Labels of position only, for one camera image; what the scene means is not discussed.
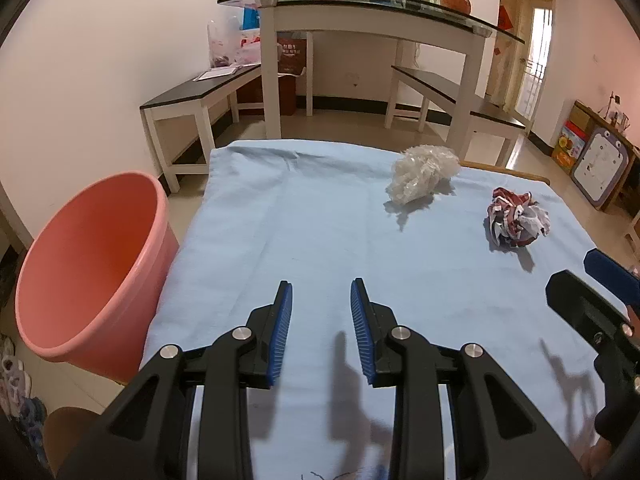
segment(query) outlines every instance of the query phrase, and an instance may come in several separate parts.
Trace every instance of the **orange round object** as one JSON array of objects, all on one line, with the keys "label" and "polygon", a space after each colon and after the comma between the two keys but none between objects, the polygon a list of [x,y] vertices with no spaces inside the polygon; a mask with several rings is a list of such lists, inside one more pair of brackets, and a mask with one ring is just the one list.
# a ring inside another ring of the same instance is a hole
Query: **orange round object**
[{"label": "orange round object", "polygon": [[469,0],[440,0],[440,4],[458,12],[471,14],[471,2]]}]

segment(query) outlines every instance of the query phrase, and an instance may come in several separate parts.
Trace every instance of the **blue cloth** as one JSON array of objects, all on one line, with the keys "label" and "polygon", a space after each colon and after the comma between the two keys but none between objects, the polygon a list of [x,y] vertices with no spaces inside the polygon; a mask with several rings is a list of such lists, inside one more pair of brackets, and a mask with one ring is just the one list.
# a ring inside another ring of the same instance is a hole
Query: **blue cloth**
[{"label": "blue cloth", "polygon": [[[462,168],[432,199],[396,207],[385,187],[399,156],[308,140],[237,141],[211,154],[143,362],[168,343],[211,344],[271,303],[280,280],[292,283],[281,377],[271,391],[248,393],[257,480],[386,475],[394,389],[373,390],[362,375],[350,313],[356,277],[371,301],[432,343],[481,344],[575,453],[593,438],[604,405],[595,352],[546,305],[545,285],[569,269],[622,308],[584,272],[594,243],[544,183],[488,171]],[[549,211],[549,236],[497,249],[486,210],[498,186],[531,191]],[[450,466],[447,425],[446,441]]]}]

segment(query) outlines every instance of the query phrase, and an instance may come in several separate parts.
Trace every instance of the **black bench top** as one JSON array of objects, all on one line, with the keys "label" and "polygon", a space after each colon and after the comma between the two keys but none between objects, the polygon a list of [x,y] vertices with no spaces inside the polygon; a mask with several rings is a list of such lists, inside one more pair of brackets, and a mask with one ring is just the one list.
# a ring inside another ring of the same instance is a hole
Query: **black bench top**
[{"label": "black bench top", "polygon": [[167,90],[158,97],[154,97],[151,101],[144,103],[140,109],[156,108],[159,106],[173,105],[176,103],[183,103],[186,101],[194,101],[196,99],[202,99],[214,90],[223,87],[225,84],[233,81],[241,75],[256,70],[260,65],[243,66],[236,70],[232,75],[221,75],[219,77],[212,77],[211,79],[204,79],[202,81],[194,81],[189,79],[178,86]]},{"label": "black bench top", "polygon": [[[431,90],[440,94],[453,104],[456,103],[458,93],[460,92],[460,85],[455,84],[453,81],[433,72],[425,72],[424,70],[415,70],[403,66],[393,66],[392,68],[428,86]],[[502,108],[476,94],[474,94],[474,100],[471,105],[471,115],[494,121],[495,123],[507,124],[508,126],[520,128],[521,130],[526,128],[524,124],[511,117],[507,112],[502,110]]]}]

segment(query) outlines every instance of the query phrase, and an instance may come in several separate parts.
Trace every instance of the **white door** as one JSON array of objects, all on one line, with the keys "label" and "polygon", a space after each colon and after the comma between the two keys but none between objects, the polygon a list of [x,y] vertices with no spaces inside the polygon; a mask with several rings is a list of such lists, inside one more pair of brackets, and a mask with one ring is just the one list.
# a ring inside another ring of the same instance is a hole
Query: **white door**
[{"label": "white door", "polygon": [[525,30],[529,29],[527,57],[518,60],[516,81],[519,83],[511,95],[510,109],[530,129],[545,79],[554,13],[551,2],[544,0],[529,0],[527,7],[523,13]]}]

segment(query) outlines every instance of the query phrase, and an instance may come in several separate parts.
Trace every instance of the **pink bucket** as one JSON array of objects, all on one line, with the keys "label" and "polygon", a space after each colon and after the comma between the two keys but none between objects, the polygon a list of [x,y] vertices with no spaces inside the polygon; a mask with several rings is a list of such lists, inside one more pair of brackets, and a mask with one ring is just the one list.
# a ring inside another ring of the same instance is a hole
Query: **pink bucket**
[{"label": "pink bucket", "polygon": [[48,361],[126,383],[178,242],[157,179],[131,171],[71,199],[34,241],[20,272],[20,336]]}]

